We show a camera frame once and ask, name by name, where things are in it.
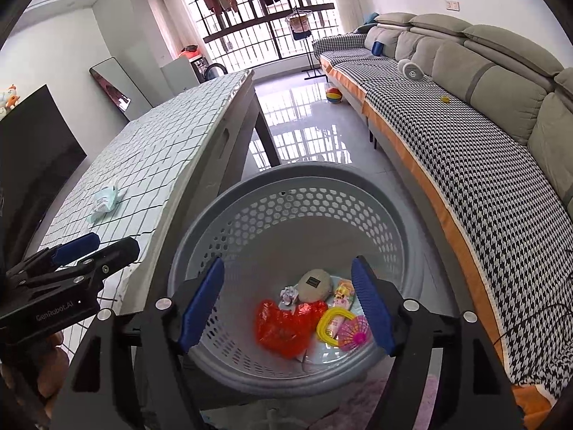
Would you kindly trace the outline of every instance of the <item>white dumbbell-shaped object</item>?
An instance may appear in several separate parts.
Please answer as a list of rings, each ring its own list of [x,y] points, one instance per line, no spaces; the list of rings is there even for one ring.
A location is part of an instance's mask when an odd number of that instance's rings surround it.
[[[412,63],[405,58],[398,62],[398,72],[411,81],[421,81],[424,79],[424,72],[416,63]]]

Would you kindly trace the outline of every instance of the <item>red plastic bag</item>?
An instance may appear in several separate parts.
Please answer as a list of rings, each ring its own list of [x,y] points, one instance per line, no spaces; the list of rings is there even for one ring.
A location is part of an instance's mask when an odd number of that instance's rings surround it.
[[[264,300],[259,304],[255,319],[257,342],[286,359],[293,359],[305,352],[327,310],[328,306],[322,301],[299,304],[290,312],[280,310],[272,300]]]

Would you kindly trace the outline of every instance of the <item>human hand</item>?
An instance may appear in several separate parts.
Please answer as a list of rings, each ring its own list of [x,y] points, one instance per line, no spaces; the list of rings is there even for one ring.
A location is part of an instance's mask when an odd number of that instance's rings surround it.
[[[50,349],[41,358],[41,369],[38,374],[38,391],[48,399],[45,411],[48,417],[52,417],[52,410],[56,402],[57,394],[64,384],[65,376],[69,367],[68,355],[61,349],[64,342],[64,334],[56,333],[47,339]],[[14,388],[14,379],[10,369],[0,365],[0,374],[8,388]]]

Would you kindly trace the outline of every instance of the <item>wall socket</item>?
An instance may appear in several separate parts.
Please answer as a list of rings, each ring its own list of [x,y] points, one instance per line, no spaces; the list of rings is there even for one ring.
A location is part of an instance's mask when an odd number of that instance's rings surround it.
[[[459,11],[459,1],[446,0],[446,9],[450,11]]]

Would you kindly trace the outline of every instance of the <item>gray sofa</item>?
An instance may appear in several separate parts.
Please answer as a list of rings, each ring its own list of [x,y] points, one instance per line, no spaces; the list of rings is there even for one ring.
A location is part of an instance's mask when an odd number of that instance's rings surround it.
[[[460,310],[478,313],[511,381],[553,403],[573,376],[573,68],[498,27],[377,20],[314,54],[411,190]],[[398,72],[404,58],[422,81]]]

